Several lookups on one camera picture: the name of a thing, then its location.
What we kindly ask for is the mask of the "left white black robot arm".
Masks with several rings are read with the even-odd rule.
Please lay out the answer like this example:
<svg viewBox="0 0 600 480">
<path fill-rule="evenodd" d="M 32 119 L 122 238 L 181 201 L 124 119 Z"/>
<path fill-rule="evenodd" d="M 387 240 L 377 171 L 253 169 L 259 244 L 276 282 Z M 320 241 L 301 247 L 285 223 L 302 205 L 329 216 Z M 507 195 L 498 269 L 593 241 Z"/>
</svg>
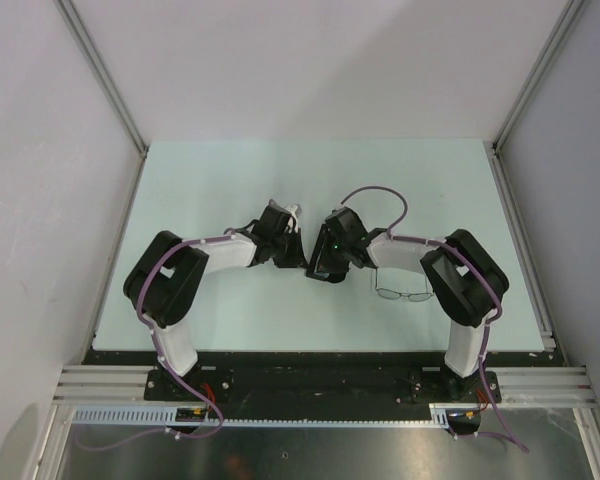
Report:
<svg viewBox="0 0 600 480">
<path fill-rule="evenodd" d="M 280 269 L 305 268 L 298 204 L 270 200 L 258 219 L 223 235 L 185 240 L 171 231 L 156 234 L 123 285 L 138 319 L 150 332 L 159 364 L 169 371 L 166 387 L 177 398 L 194 397 L 201 376 L 198 353 L 185 326 L 204 276 L 272 261 Z"/>
</svg>

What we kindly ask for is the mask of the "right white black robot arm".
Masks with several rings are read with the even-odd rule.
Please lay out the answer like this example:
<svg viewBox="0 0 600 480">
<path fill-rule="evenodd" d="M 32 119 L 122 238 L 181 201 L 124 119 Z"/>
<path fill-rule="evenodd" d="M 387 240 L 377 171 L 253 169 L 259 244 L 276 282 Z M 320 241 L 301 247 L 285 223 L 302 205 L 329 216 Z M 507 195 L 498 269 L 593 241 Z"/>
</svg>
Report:
<svg viewBox="0 0 600 480">
<path fill-rule="evenodd" d="M 487 326 L 502 315 L 509 290 L 506 274 L 477 239 L 464 229 L 441 240 L 368 230 L 354 210 L 342 207 L 321 225 L 306 276 L 336 284 L 352 266 L 424 275 L 451 320 L 442 391 L 453 401 L 473 394 L 474 373 L 485 359 Z"/>
</svg>

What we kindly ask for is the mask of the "black glasses case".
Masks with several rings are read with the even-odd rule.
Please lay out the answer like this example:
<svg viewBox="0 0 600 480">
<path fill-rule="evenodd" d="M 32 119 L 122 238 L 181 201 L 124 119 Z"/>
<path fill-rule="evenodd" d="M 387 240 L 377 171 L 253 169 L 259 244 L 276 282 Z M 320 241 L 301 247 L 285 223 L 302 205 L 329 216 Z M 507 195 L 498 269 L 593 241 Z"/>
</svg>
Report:
<svg viewBox="0 0 600 480">
<path fill-rule="evenodd" d="M 329 273 L 328 278 L 321 282 L 331 284 L 343 282 L 349 272 L 349 262 L 342 257 L 338 245 L 336 244 L 336 239 L 326 224 L 321 225 L 313 251 L 315 249 L 320 249 L 322 251 L 321 259 L 319 260 L 321 270 Z M 310 278 L 307 275 L 308 270 L 309 264 L 306 268 L 305 276 Z"/>
</svg>

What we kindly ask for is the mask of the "blue cleaning cloth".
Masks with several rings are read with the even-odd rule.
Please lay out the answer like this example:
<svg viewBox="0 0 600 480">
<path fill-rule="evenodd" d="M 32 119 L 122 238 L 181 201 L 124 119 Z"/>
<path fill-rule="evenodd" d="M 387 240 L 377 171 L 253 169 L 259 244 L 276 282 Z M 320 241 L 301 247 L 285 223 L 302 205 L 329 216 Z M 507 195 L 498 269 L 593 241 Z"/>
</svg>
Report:
<svg viewBox="0 0 600 480">
<path fill-rule="evenodd" d="M 319 260 L 321 259 L 322 251 L 320 249 L 315 249 L 312 253 L 311 260 L 309 263 L 309 270 L 307 271 L 307 275 L 310 278 L 317 279 L 320 281 L 325 281 L 329 273 L 321 270 L 321 266 Z"/>
</svg>

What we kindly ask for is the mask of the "thin wire-frame glasses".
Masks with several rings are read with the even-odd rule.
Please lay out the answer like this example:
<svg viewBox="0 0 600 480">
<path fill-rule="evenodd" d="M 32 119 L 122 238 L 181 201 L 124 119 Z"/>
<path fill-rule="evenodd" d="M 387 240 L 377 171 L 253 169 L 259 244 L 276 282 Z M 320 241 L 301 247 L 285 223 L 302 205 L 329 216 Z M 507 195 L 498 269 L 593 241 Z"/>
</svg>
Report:
<svg viewBox="0 0 600 480">
<path fill-rule="evenodd" d="M 374 273 L 374 290 L 385 300 L 419 303 L 434 297 L 426 277 L 406 270 L 383 268 Z"/>
</svg>

